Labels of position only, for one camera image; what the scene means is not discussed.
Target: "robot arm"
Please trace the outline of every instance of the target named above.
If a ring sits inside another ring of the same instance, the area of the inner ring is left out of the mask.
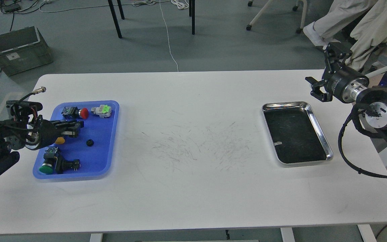
[[[352,52],[343,43],[330,43],[324,54],[326,68],[321,81],[312,77],[305,78],[311,84],[310,94],[322,102],[332,101],[333,96],[343,103],[356,101],[347,123],[352,120],[356,130],[363,135],[383,138],[387,142],[387,86],[368,88],[369,79],[344,64]],[[375,132],[365,130],[361,119],[373,127]]]
[[[58,137],[77,137],[83,128],[83,121],[45,120],[42,115],[38,115],[38,111],[43,109],[41,103],[23,101],[45,91],[46,88],[41,87],[20,100],[6,102],[11,118],[0,121],[0,175],[20,159],[19,152],[12,150],[24,147],[38,150],[53,144]]]

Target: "label on crate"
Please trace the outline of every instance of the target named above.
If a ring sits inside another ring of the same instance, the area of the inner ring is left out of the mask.
[[[6,57],[8,58],[8,60],[14,60],[14,59],[20,58],[19,54],[17,54],[16,52],[8,54],[6,55]]]

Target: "black table leg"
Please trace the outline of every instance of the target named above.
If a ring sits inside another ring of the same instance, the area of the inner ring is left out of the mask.
[[[114,26],[116,27],[117,36],[119,37],[119,39],[121,39],[122,38],[122,33],[120,32],[119,23],[117,22],[116,12],[114,11],[114,6],[113,6],[113,1],[112,0],[109,0],[109,6],[110,6],[110,11],[112,12]]]
[[[195,0],[189,0],[189,1],[192,4],[192,34],[195,34]]]
[[[125,19],[125,15],[123,14],[122,4],[120,3],[120,0],[117,0],[117,6],[119,7],[120,17],[122,17],[122,19]]]

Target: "small black knob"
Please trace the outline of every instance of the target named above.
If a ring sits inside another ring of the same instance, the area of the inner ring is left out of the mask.
[[[86,141],[86,145],[87,145],[88,147],[91,147],[93,144],[94,144],[94,141],[91,140],[91,139],[88,139],[88,140]]]

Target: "concrete floor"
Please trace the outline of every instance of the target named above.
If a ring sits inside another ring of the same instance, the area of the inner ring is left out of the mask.
[[[323,69],[323,54],[295,30],[301,11],[292,12],[295,1],[276,1],[250,32],[246,25],[264,0],[252,7],[243,0],[197,1],[196,34],[190,34],[188,11],[162,3],[171,50],[181,72]],[[306,23],[325,15],[331,0],[309,0]],[[23,0],[23,8],[32,1]],[[73,7],[105,5],[105,0],[54,0],[43,7],[55,11]],[[124,6],[126,19],[119,19],[123,39],[118,39],[108,7],[59,13],[33,12],[15,15],[13,29],[37,26],[53,51],[54,62],[20,74],[0,76],[0,107],[7,99],[30,92],[38,78],[55,73],[175,72],[168,52],[166,28],[159,5]],[[0,12],[0,34],[8,32],[12,15]],[[8,118],[0,110],[0,120]],[[375,233],[382,225],[372,225]],[[230,230],[232,240],[281,241],[279,229]],[[297,242],[361,241],[356,226],[294,228]],[[90,234],[0,236],[1,241],[88,241]],[[223,230],[110,233],[103,241],[225,240]],[[387,229],[378,241],[387,241]]]

